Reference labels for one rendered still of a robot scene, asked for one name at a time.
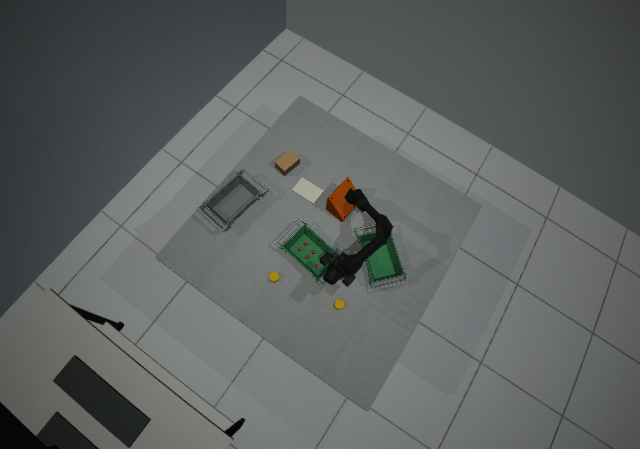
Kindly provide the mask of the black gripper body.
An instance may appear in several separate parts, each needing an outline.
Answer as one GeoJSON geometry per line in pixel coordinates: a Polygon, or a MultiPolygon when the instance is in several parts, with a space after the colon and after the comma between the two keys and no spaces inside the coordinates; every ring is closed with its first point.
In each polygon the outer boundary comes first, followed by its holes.
{"type": "MultiPolygon", "coordinates": [[[[327,252],[327,253],[326,253],[326,254],[325,254],[325,255],[320,259],[320,263],[321,263],[323,266],[326,266],[326,264],[327,264],[327,263],[329,263],[328,268],[329,268],[330,266],[331,266],[331,267],[333,267],[333,263],[334,263],[334,261],[332,261],[332,262],[330,261],[332,258],[333,258],[333,256],[332,256],[329,252],[327,252]]],[[[345,278],[343,279],[342,283],[343,283],[345,286],[349,287],[349,286],[350,286],[350,284],[351,284],[355,279],[356,279],[356,276],[351,275],[351,276],[345,277],[345,278]]]]}

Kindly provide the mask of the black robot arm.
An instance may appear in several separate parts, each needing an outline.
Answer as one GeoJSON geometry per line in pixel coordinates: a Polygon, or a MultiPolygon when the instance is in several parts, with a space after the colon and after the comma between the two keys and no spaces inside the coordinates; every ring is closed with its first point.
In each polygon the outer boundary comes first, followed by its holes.
{"type": "Polygon", "coordinates": [[[375,220],[376,236],[358,253],[348,256],[342,252],[342,254],[334,260],[333,267],[330,266],[323,276],[324,281],[330,285],[336,284],[340,275],[345,278],[356,274],[361,269],[364,261],[387,243],[393,229],[393,225],[389,219],[385,215],[379,214],[370,205],[361,189],[355,191],[350,188],[345,197],[348,203],[355,204],[362,213],[366,211],[375,220]]]}

